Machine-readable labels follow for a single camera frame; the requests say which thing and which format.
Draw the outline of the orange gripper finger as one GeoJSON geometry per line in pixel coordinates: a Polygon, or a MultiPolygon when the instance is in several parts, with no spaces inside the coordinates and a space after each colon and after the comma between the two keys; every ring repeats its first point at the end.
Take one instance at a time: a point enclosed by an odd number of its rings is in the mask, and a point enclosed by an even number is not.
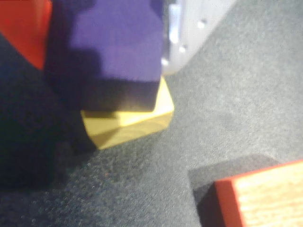
{"type": "Polygon", "coordinates": [[[33,66],[43,69],[49,24],[50,0],[2,0],[0,33],[33,66]]]}

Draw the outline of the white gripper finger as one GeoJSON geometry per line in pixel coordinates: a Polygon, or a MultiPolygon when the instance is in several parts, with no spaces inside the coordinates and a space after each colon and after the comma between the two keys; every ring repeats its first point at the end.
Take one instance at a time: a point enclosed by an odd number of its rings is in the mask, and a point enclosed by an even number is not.
{"type": "Polygon", "coordinates": [[[235,3],[234,0],[164,1],[162,74],[181,70],[235,3]]]}

